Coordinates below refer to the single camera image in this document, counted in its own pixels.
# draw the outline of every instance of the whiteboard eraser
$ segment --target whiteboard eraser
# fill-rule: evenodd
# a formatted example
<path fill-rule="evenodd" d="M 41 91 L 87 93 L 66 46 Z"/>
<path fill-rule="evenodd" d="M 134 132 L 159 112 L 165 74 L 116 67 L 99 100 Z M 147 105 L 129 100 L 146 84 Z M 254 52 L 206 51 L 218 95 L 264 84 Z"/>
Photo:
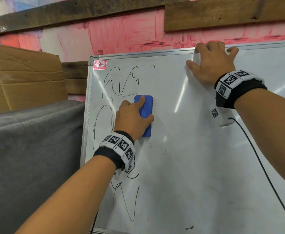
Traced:
<path fill-rule="evenodd" d="M 136 95 L 135 96 L 135 103 L 140 100 L 140 97 L 142 95 Z M 150 95 L 145 95 L 145 103 L 144 105 L 139 109 L 139 114 L 143 118 L 147 118 L 152 113 L 152 107 L 153 107 L 153 97 Z M 151 136 L 151 124 L 147 127 L 142 137 L 150 137 Z"/>
<path fill-rule="evenodd" d="M 235 118 L 230 108 L 219 108 L 216 106 L 216 102 L 210 106 L 210 112 L 215 123 L 219 127 L 229 126 L 235 121 L 229 118 Z"/>

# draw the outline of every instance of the colorful mural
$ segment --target colorful mural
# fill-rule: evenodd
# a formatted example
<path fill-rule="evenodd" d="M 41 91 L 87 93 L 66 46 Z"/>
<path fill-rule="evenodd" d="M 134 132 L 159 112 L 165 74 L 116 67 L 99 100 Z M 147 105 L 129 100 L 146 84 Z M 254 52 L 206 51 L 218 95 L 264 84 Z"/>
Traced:
<path fill-rule="evenodd" d="M 0 15 L 61 0 L 0 0 Z M 285 23 L 184 31 L 163 31 L 164 10 L 97 19 L 0 37 L 0 44 L 60 56 L 62 62 L 114 54 L 194 47 L 211 40 L 227 44 L 285 40 Z"/>

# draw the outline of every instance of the gray fabric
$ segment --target gray fabric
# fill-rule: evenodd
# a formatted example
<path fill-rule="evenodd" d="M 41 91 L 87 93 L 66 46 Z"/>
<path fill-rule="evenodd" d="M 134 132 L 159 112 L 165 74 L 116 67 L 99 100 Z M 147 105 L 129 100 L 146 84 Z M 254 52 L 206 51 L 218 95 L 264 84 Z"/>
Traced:
<path fill-rule="evenodd" d="M 80 164 L 85 103 L 0 115 L 0 234 L 15 233 Z"/>

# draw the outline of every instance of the whiteboard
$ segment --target whiteboard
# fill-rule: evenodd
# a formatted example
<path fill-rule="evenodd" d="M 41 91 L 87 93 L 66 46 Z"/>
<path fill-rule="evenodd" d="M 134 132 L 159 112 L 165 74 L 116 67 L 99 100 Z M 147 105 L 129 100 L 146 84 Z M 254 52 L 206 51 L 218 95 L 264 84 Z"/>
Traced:
<path fill-rule="evenodd" d="M 236 68 L 260 75 L 269 90 L 285 97 L 285 41 L 237 47 Z M 213 98 L 187 77 L 185 62 L 193 56 L 194 48 L 91 57 L 81 165 L 112 131 L 123 100 L 152 95 L 155 117 L 151 137 L 135 143 L 129 177 L 138 177 L 116 190 L 109 185 L 95 230 L 285 233 L 285 212 L 242 130 L 236 123 L 217 127 L 209 110 Z M 106 70 L 93 70 L 94 59 L 107 60 Z M 285 204 L 285 181 L 250 138 Z"/>

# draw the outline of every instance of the hand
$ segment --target hand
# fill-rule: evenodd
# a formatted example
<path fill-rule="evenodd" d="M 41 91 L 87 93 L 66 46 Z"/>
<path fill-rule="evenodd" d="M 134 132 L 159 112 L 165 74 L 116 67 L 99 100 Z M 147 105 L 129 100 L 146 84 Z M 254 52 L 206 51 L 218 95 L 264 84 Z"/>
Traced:
<path fill-rule="evenodd" d="M 214 86 L 223 74 L 236 70 L 234 59 L 238 54 L 238 48 L 231 47 L 227 49 L 227 52 L 229 52 L 229 55 L 227 55 L 224 42 L 208 42 L 207 45 L 198 43 L 195 47 L 200 53 L 200 66 L 191 60 L 188 60 L 186 65 L 201 84 Z"/>
<path fill-rule="evenodd" d="M 141 96 L 139 102 L 133 104 L 124 100 L 116 113 L 117 117 L 115 118 L 114 131 L 125 131 L 130 134 L 134 141 L 139 139 L 144 134 L 146 128 L 154 121 L 152 114 L 147 118 L 140 116 L 139 109 L 144 103 L 144 96 Z"/>

